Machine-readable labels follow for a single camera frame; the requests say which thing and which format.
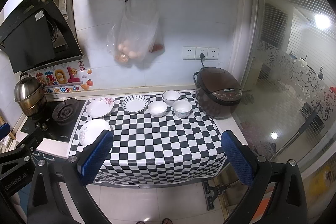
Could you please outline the white plate pink flowers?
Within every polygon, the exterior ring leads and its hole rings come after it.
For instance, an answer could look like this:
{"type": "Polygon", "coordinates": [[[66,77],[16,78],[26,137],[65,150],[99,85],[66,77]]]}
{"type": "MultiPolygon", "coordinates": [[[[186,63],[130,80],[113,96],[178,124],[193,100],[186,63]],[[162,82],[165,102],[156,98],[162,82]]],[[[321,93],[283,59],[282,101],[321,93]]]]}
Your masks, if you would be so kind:
{"type": "Polygon", "coordinates": [[[87,113],[91,118],[101,118],[107,116],[114,107],[114,99],[111,97],[101,97],[93,100],[87,106],[87,113]]]}

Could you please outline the white wall socket strip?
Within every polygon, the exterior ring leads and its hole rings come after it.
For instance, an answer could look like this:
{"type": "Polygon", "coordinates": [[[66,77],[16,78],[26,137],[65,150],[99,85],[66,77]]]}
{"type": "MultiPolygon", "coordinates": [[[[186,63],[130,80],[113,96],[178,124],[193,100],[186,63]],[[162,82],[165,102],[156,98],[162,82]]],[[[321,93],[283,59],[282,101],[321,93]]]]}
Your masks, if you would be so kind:
{"type": "Polygon", "coordinates": [[[182,59],[183,60],[200,60],[204,57],[205,60],[217,60],[219,57],[218,48],[206,47],[183,47],[182,59]]]}

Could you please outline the brown rice cooker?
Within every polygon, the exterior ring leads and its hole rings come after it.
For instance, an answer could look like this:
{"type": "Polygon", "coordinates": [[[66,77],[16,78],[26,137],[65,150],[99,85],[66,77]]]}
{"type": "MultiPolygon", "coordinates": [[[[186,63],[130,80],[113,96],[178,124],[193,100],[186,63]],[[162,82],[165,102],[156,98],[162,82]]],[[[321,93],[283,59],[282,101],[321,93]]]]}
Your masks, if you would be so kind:
{"type": "Polygon", "coordinates": [[[216,67],[204,67],[194,73],[199,107],[211,118],[226,119],[242,99],[242,90],[231,73],[216,67]]]}

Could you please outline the clear plastic bag with eggs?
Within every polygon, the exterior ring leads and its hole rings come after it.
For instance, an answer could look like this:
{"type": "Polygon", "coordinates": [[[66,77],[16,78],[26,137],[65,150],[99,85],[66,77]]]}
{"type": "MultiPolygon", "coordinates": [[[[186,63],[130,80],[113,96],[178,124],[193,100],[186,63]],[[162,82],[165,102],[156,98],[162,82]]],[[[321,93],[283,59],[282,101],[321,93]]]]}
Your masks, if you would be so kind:
{"type": "Polygon", "coordinates": [[[155,0],[125,0],[121,19],[108,33],[106,49],[120,64],[143,61],[150,54],[158,23],[155,0]]]}

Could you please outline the black range hood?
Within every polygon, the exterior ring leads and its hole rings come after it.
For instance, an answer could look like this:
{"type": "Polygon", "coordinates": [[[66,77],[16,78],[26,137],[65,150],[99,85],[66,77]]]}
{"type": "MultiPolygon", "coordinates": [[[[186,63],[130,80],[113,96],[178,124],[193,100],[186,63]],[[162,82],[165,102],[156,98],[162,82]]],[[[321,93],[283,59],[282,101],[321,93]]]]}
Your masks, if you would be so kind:
{"type": "Polygon", "coordinates": [[[1,25],[14,73],[82,59],[73,0],[23,0],[1,25]]]}

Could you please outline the black gas stove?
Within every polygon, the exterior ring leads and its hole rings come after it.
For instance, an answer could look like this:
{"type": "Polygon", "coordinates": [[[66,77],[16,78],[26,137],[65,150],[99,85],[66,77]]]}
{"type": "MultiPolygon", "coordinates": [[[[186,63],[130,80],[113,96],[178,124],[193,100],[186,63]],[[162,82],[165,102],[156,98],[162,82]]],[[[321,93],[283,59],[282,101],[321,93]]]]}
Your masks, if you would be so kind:
{"type": "Polygon", "coordinates": [[[27,118],[21,132],[31,134],[39,128],[45,139],[68,143],[84,104],[85,100],[75,98],[49,101],[38,114],[27,118]]]}

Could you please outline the checkered black white tablecloth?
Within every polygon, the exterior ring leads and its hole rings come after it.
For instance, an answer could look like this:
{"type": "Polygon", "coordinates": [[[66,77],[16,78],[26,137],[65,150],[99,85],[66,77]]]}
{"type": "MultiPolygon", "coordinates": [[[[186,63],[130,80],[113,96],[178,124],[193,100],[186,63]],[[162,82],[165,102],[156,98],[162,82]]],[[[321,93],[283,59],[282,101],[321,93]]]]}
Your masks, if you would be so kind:
{"type": "Polygon", "coordinates": [[[123,97],[114,99],[112,112],[104,117],[113,130],[113,147],[95,182],[114,185],[178,184],[215,177],[226,156],[215,121],[199,107],[195,92],[180,93],[192,106],[187,118],[178,118],[171,107],[164,117],[149,111],[128,114],[123,97]]]}

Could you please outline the glass sliding door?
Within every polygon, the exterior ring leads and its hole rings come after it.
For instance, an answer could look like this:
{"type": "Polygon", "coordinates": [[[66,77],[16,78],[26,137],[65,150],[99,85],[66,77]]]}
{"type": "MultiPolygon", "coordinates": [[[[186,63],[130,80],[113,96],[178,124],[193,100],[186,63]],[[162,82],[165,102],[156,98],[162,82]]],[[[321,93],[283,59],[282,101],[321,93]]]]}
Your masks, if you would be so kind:
{"type": "Polygon", "coordinates": [[[327,0],[259,0],[235,118],[248,145],[305,176],[335,172],[335,12],[327,0]]]}

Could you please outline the white plate grey floral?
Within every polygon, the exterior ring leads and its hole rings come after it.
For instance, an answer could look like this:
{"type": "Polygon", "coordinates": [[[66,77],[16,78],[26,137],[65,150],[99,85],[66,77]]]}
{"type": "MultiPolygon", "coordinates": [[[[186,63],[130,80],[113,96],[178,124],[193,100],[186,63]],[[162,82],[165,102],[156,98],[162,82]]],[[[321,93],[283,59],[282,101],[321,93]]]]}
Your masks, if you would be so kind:
{"type": "Polygon", "coordinates": [[[107,121],[103,119],[88,121],[79,131],[79,143],[84,147],[93,144],[104,130],[110,130],[110,124],[107,121]]]}

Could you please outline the plastic bag red contents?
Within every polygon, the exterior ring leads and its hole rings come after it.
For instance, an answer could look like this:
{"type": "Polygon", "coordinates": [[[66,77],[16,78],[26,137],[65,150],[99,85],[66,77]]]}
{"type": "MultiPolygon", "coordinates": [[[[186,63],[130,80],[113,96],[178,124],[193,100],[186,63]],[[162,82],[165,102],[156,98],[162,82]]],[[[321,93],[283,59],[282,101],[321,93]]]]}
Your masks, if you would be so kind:
{"type": "Polygon", "coordinates": [[[149,52],[153,53],[153,52],[161,51],[163,49],[164,49],[163,35],[161,31],[161,25],[160,23],[158,23],[155,29],[155,34],[153,36],[151,45],[149,47],[149,52]]]}

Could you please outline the plain white bowl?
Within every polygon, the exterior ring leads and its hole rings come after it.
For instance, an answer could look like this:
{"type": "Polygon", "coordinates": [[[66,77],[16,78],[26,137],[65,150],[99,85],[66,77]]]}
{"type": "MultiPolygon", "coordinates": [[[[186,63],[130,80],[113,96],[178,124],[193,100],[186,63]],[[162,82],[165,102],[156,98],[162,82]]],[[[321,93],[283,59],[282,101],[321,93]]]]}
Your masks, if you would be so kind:
{"type": "Polygon", "coordinates": [[[150,115],[154,118],[161,118],[167,112],[167,104],[163,101],[153,101],[148,105],[150,115]]]}

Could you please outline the white bowl blue pattern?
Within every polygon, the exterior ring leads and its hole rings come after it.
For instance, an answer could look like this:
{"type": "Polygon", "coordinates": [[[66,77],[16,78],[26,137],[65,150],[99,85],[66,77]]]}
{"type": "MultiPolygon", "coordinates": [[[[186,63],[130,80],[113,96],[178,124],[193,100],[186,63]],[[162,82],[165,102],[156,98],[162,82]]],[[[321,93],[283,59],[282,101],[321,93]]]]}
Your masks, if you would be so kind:
{"type": "Polygon", "coordinates": [[[173,112],[178,118],[186,118],[192,110],[192,105],[185,100],[178,100],[173,103],[173,112]]]}

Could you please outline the colourful wall sticker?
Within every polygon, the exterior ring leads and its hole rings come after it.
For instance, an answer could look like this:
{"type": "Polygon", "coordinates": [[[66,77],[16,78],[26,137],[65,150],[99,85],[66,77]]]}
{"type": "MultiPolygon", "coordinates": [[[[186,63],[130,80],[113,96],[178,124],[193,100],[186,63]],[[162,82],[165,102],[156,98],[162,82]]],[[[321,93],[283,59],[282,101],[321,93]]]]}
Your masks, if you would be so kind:
{"type": "Polygon", "coordinates": [[[45,94],[88,91],[94,87],[93,70],[85,60],[71,61],[29,73],[43,85],[45,94]]]}

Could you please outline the white plate blue stripes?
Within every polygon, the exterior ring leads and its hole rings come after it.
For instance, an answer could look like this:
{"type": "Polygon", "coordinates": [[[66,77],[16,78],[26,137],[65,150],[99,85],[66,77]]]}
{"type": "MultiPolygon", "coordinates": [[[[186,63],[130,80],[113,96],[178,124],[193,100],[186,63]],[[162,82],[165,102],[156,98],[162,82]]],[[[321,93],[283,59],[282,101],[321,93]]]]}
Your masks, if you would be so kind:
{"type": "Polygon", "coordinates": [[[136,94],[126,97],[123,100],[121,106],[125,112],[130,114],[137,114],[145,110],[148,104],[149,101],[145,96],[136,94]]]}

